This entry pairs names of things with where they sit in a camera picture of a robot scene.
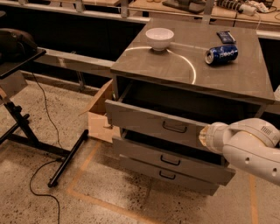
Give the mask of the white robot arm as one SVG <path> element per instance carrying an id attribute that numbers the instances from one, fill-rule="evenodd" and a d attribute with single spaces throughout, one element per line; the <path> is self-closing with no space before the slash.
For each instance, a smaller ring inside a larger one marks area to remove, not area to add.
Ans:
<path id="1" fill-rule="evenodd" d="M 234 167 L 280 185 L 280 131 L 271 123 L 259 118 L 214 122 L 200 131 L 199 140 Z"/>

